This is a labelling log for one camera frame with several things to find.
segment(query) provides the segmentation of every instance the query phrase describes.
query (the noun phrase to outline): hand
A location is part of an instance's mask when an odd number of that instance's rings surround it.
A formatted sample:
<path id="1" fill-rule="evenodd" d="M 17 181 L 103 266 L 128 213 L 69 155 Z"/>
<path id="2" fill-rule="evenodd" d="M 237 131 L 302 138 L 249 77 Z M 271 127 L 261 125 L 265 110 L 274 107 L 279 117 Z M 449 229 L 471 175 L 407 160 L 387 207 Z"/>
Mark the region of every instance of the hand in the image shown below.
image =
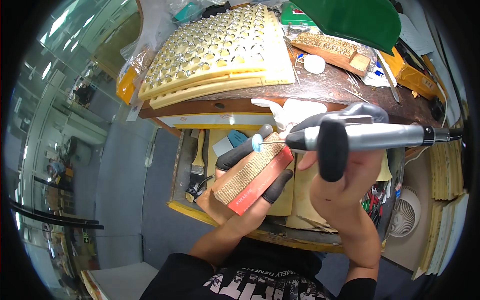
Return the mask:
<path id="1" fill-rule="evenodd" d="M 258 131 L 263 138 L 266 138 L 272 132 L 272 126 L 268 124 L 264 125 Z M 237 148 L 220 156 L 216 162 L 215 179 L 219 179 L 252 151 L 252 138 L 249 138 Z M 243 237 L 256 230 L 262 224 L 268 210 L 279 198 L 280 194 L 283 192 L 285 184 L 292 178 L 292 176 L 293 172 L 291 170 L 284 170 L 263 193 L 262 197 L 255 201 L 255 203 L 253 203 L 243 215 L 234 215 L 224 224 L 228 232 L 234 236 Z"/>
<path id="2" fill-rule="evenodd" d="M 330 112 L 312 116 L 295 126 L 291 132 L 307 127 L 319 126 L 322 119 Z M 388 115 L 377 106 L 355 104 L 347 108 L 349 115 L 372 115 L 376 122 L 388 122 Z M 350 152 L 343 177 L 336 182 L 327 182 L 318 174 L 312 180 L 310 200 L 317 212 L 325 218 L 333 227 L 332 218 L 345 214 L 345 209 L 356 209 L 360 205 L 360 199 L 365 192 L 375 183 L 382 165 L 384 151 Z M 297 165 L 298 170 L 306 170 L 317 162 L 316 152 L 307 152 L 302 161 Z"/>

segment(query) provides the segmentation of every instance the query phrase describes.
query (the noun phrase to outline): blue card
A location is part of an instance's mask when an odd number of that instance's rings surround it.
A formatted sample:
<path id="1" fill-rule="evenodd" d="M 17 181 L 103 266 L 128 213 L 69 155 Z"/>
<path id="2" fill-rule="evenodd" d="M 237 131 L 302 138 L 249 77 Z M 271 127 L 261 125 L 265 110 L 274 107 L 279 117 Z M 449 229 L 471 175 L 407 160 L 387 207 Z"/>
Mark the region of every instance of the blue card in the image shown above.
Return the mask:
<path id="1" fill-rule="evenodd" d="M 241 143 L 245 142 L 248 138 L 245 136 L 245 134 L 238 132 L 236 130 L 230 131 L 228 134 L 228 139 L 230 140 L 230 143 L 234 148 L 237 148 L 240 146 Z"/>

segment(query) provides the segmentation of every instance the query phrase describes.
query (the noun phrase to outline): green lamp shade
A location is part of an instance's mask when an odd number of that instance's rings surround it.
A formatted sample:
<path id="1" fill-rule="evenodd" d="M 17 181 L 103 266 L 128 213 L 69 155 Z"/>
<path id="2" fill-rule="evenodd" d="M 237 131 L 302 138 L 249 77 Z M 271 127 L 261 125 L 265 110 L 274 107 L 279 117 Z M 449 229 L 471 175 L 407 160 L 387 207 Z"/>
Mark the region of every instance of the green lamp shade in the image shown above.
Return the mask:
<path id="1" fill-rule="evenodd" d="M 402 25 L 388 0 L 291 0 L 329 36 L 373 47 L 390 55 Z"/>

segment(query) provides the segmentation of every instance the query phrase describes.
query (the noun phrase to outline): red label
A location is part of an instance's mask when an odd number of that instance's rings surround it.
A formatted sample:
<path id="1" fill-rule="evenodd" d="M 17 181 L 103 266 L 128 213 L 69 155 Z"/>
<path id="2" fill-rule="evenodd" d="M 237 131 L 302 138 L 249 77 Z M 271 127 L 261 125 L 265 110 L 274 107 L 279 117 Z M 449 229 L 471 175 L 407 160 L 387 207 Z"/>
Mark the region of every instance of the red label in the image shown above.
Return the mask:
<path id="1" fill-rule="evenodd" d="M 294 10 L 292 11 L 292 13 L 293 13 L 293 14 L 305 14 L 304 12 L 302 12 L 302 11 L 299 10 L 299 9 L 294 9 Z"/>
<path id="2" fill-rule="evenodd" d="M 284 147 L 265 169 L 228 204 L 228 207 L 240 216 L 243 215 L 243 213 L 263 195 L 280 173 L 288 167 L 292 160 L 293 155 L 290 149 Z"/>

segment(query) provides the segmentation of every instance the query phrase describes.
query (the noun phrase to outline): green box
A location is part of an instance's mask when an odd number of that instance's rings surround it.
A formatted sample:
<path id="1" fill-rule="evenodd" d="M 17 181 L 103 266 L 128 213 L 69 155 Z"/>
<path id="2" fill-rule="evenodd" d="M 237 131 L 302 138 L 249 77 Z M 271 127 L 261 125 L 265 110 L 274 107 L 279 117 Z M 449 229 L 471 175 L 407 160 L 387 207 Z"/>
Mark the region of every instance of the green box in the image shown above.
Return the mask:
<path id="1" fill-rule="evenodd" d="M 316 26 L 312 19 L 292 2 L 283 3 L 281 19 L 283 25 Z"/>

